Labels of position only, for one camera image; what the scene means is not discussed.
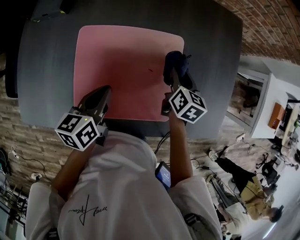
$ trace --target white sneaker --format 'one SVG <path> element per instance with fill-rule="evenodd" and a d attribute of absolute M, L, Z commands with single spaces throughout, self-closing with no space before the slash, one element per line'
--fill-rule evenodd
<path fill-rule="evenodd" d="M 224 147 L 224 151 L 223 151 L 222 155 L 220 156 L 220 158 L 226 158 L 228 155 L 228 150 L 229 150 L 229 146 Z"/>
<path fill-rule="evenodd" d="M 209 151 L 208 153 L 209 158 L 214 162 L 218 158 L 217 154 L 214 153 L 212 150 Z"/>

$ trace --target gray table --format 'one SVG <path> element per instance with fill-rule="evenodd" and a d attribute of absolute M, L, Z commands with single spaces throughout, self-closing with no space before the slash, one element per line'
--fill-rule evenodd
<path fill-rule="evenodd" d="M 190 138 L 216 138 L 233 91 L 240 59 L 242 21 L 213 0 L 78 0 L 68 15 L 27 22 L 18 58 L 18 95 L 25 123 L 54 128 L 73 105 L 78 31 L 85 25 L 125 25 L 183 37 L 190 73 L 208 113 L 187 124 Z M 110 129 L 161 136 L 168 124 L 108 121 Z"/>

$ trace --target white t-shirt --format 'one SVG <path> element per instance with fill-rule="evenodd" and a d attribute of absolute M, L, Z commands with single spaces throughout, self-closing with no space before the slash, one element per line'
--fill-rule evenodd
<path fill-rule="evenodd" d="M 233 235 L 241 235 L 243 228 L 247 225 L 250 217 L 246 214 L 246 210 L 239 202 L 229 206 L 225 211 L 232 218 L 232 222 L 226 225 L 227 230 Z"/>
<path fill-rule="evenodd" d="M 110 131 L 67 202 L 42 183 L 31 186 L 26 238 L 44 240 L 57 222 L 61 240 L 222 239 L 204 179 L 186 179 L 168 193 L 155 165 L 147 143 Z"/>

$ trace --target small screen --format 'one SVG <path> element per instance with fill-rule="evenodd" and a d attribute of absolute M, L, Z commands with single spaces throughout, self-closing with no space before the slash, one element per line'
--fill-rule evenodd
<path fill-rule="evenodd" d="M 168 188 L 171 186 L 171 175 L 167 168 L 162 166 L 159 170 L 159 173 L 156 175 Z"/>

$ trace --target plug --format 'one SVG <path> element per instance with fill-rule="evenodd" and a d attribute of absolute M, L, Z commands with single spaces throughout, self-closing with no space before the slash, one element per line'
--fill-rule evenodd
<path fill-rule="evenodd" d="M 209 170 L 209 169 L 210 169 L 210 168 L 207 167 L 207 166 L 202 166 L 201 168 L 202 168 L 202 169 L 205 169 L 205 170 Z"/>
<path fill-rule="evenodd" d="M 14 155 L 14 157 L 16 159 L 20 159 L 19 155 L 15 152 L 15 147 L 14 146 L 11 146 L 11 152 L 12 152 L 12 154 Z"/>
<path fill-rule="evenodd" d="M 244 140 L 245 136 L 246 136 L 246 133 L 242 133 L 241 135 L 237 136 L 235 140 L 237 142 L 241 142 Z"/>

